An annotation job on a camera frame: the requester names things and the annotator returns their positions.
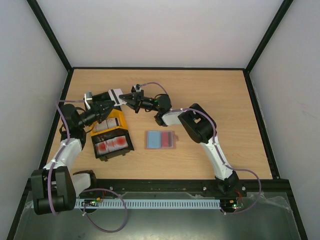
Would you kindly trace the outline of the white credit card black stripe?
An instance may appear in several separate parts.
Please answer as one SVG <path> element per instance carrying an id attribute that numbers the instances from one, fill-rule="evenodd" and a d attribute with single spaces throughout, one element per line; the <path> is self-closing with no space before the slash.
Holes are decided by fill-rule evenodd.
<path id="1" fill-rule="evenodd" d="M 120 88 L 110 89 L 108 91 L 108 94 L 109 94 L 110 99 L 115 102 L 115 104 L 114 104 L 115 107 L 122 106 L 127 103 L 126 101 L 120 99 L 120 95 L 123 95 L 123 92 Z"/>

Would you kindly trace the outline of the brown leather card holder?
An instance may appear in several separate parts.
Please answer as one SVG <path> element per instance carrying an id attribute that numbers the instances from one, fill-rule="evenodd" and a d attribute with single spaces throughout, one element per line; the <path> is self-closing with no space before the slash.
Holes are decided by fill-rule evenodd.
<path id="1" fill-rule="evenodd" d="M 178 136 L 169 130 L 147 130 L 144 135 L 144 147 L 147 150 L 175 149 Z"/>

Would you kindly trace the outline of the red credit card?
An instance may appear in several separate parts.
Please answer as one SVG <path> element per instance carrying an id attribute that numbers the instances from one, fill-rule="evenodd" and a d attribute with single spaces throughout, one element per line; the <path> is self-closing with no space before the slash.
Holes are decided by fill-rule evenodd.
<path id="1" fill-rule="evenodd" d="M 173 134 L 171 131 L 163 131 L 161 133 L 161 147 L 171 148 L 173 146 Z"/>

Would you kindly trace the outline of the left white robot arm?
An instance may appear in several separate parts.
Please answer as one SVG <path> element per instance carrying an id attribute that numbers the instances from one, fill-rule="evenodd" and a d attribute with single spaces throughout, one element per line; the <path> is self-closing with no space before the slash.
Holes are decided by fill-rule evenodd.
<path id="1" fill-rule="evenodd" d="M 62 105 L 56 105 L 65 130 L 53 158 L 31 174 L 33 208 L 37 215 L 73 210 L 76 198 L 91 186 L 89 172 L 71 175 L 70 168 L 86 144 L 85 127 L 106 120 L 115 102 L 92 101 L 86 106 L 87 109 L 79 113 L 74 101 L 63 100 Z"/>

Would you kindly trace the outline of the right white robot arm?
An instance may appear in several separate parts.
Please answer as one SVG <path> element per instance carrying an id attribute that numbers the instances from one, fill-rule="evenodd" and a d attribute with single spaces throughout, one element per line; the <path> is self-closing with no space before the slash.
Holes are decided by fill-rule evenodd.
<path id="1" fill-rule="evenodd" d="M 136 113 L 140 109 L 147 112 L 156 111 L 154 118 L 159 126 L 182 125 L 188 136 L 200 144 L 208 156 L 213 166 L 218 191 L 224 196 L 229 196 L 235 191 L 239 177 L 222 151 L 215 121 L 199 104 L 194 103 L 188 108 L 173 110 L 168 94 L 161 93 L 151 98 L 146 97 L 143 90 L 121 94 L 119 98 Z"/>

